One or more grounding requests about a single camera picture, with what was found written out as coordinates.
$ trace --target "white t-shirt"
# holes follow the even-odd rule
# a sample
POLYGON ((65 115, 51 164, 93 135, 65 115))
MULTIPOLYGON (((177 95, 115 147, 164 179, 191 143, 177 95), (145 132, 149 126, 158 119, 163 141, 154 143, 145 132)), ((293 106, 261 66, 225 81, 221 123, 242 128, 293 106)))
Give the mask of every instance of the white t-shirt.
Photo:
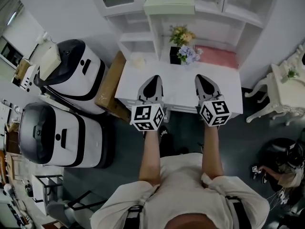
POLYGON ((201 174, 201 166, 202 154, 198 153, 161 158, 161 185, 137 181, 118 187, 92 216, 92 229, 122 229, 128 209, 134 205, 144 206, 140 229, 163 229, 171 219, 190 213, 205 214, 218 229, 233 229, 225 196, 239 197, 252 229, 262 228, 269 213, 268 201, 238 177, 211 180, 201 174))

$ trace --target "window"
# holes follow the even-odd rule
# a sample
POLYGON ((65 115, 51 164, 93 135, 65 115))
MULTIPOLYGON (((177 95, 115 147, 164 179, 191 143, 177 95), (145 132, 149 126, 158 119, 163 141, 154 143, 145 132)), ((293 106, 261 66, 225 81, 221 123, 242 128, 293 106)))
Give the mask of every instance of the window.
POLYGON ((23 58, 23 55, 7 42, 4 37, 0 37, 0 53, 15 66, 18 66, 23 58))

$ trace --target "pink cloth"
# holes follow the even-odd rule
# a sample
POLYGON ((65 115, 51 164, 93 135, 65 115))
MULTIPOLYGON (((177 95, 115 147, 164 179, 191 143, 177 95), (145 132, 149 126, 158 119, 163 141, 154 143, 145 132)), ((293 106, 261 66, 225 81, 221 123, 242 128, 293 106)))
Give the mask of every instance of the pink cloth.
POLYGON ((198 48, 203 50, 203 54, 200 55, 199 62, 238 69, 236 53, 217 48, 196 45, 195 49, 197 50, 198 48))

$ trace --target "light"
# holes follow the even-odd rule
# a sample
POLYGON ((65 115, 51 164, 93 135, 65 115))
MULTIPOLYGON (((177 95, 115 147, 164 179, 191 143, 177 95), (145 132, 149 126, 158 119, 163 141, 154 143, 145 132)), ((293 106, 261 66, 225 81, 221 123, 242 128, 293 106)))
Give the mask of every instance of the light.
POLYGON ((14 12, 13 13, 13 15, 11 16, 11 18, 10 18, 10 20, 9 20, 9 22, 8 22, 8 24, 7 25, 9 25, 11 22, 12 22, 12 20, 15 18, 15 16, 16 16, 16 14, 17 14, 17 12, 14 12))

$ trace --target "gray floor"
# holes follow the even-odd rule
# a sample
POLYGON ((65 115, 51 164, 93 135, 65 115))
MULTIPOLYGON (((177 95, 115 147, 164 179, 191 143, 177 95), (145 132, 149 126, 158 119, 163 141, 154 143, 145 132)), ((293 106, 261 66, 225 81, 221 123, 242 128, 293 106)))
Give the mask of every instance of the gray floor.
MULTIPOLYGON (((263 185, 260 177, 252 180, 250 167, 258 162, 258 153, 268 141, 277 137, 296 140, 305 124, 301 120, 286 127, 286 117, 271 120, 270 116, 257 118, 247 124, 246 117, 268 103, 268 99, 262 104, 257 104, 256 101, 256 97, 244 99, 244 114, 219 129, 220 151, 226 175, 238 176, 264 198, 268 198, 274 194, 270 185, 263 185)), ((65 168, 66 198, 76 198, 91 190, 95 195, 88 198, 87 202, 96 202, 111 196, 119 185, 137 180, 143 150, 142 134, 121 120, 115 120, 114 124, 117 137, 113 164, 107 169, 65 168)), ((200 152, 197 142, 203 143, 203 122, 199 122, 195 114, 172 112, 167 126, 174 135, 176 149, 185 146, 190 152, 200 152)), ((264 228, 276 228, 277 223, 274 222, 280 219, 285 210, 287 209, 279 206, 274 208, 264 228)))

